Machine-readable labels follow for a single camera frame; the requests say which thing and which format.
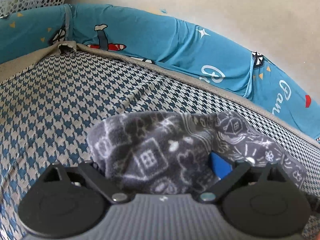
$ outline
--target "black circular cover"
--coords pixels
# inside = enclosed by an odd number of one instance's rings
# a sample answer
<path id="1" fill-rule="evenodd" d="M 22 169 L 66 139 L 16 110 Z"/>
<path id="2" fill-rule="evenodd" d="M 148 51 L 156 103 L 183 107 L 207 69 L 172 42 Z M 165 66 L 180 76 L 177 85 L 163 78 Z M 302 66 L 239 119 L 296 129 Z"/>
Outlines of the black circular cover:
<path id="1" fill-rule="evenodd" d="M 223 212 L 238 230 L 259 237 L 285 237 L 300 233 L 310 206 L 298 189 L 277 181 L 259 182 L 232 191 Z"/>
<path id="2" fill-rule="evenodd" d="M 65 238 L 94 227 L 105 213 L 102 196 L 63 181 L 31 188 L 19 205 L 18 215 L 30 233 Z"/>

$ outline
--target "white logo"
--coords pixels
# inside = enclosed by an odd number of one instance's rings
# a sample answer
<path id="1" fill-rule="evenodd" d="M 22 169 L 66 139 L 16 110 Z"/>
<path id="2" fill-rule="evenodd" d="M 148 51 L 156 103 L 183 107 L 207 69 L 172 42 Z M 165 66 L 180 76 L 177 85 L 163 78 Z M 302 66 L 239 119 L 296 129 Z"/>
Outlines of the white logo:
<path id="1" fill-rule="evenodd" d="M 163 196 L 163 197 L 160 197 L 159 199 L 160 201 L 164 202 L 164 201 L 167 201 L 169 198 L 166 196 Z"/>
<path id="2" fill-rule="evenodd" d="M 281 89 L 284 91 L 285 100 L 288 101 L 290 99 L 290 97 L 291 97 L 291 89 L 290 89 L 289 85 L 284 80 L 280 80 L 279 81 L 279 85 L 280 85 Z M 278 93 L 275 107 L 272 108 L 272 114 L 275 114 L 275 111 L 280 113 L 281 106 L 279 104 L 281 104 L 282 101 L 283 101 L 283 96 L 280 93 Z"/>
<path id="3" fill-rule="evenodd" d="M 206 71 L 205 71 L 206 68 L 212 69 L 212 70 L 213 70 L 212 73 L 210 74 L 210 73 L 206 72 Z M 222 73 L 221 70 L 219 70 L 218 68 L 216 68 L 216 67 L 214 67 L 214 66 L 210 66 L 210 65 L 205 65 L 205 66 L 203 66 L 202 69 L 201 69 L 201 72 L 202 72 L 203 74 L 206 74 L 206 75 L 211 76 L 212 81 L 215 82 L 215 83 L 220 83 L 220 82 L 226 77 L 226 76 Z M 199 79 L 200 79 L 200 80 L 204 80 L 204 81 L 206 81 L 207 83 L 210 83 L 210 81 L 209 81 L 206 77 L 199 77 Z"/>

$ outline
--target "white star print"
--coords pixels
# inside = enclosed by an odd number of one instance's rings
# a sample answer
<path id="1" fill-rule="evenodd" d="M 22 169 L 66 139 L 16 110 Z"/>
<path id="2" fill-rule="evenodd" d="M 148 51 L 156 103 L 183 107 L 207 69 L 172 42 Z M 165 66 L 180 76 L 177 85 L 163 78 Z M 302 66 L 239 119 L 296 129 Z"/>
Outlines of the white star print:
<path id="1" fill-rule="evenodd" d="M 201 34 L 200 39 L 202 39 L 202 37 L 203 37 L 204 35 L 209 35 L 208 33 L 206 33 L 206 32 L 205 32 L 205 29 L 202 29 L 202 30 L 196 30 L 196 31 L 200 32 L 200 34 Z"/>

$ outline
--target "beige floor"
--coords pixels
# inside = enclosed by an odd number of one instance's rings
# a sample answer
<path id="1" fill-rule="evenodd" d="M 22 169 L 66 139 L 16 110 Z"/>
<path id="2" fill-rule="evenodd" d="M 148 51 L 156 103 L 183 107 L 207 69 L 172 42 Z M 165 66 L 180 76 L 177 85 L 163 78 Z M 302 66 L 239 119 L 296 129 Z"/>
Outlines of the beige floor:
<path id="1" fill-rule="evenodd" d="M 320 0 L 67 0 L 108 3 L 202 25 L 266 55 L 320 103 Z"/>

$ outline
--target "silver screw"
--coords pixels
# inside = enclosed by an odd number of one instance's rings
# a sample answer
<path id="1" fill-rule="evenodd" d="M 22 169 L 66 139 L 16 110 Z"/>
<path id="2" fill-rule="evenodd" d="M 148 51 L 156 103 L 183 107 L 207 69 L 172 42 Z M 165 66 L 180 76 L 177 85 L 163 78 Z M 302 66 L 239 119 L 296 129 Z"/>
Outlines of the silver screw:
<path id="1" fill-rule="evenodd" d="M 213 201 L 216 198 L 216 195 L 211 192 L 204 192 L 200 195 L 201 200 L 208 202 Z"/>
<path id="2" fill-rule="evenodd" d="M 128 199 L 128 196 L 124 193 L 115 193 L 112 195 L 112 200 L 114 202 L 123 202 Z"/>

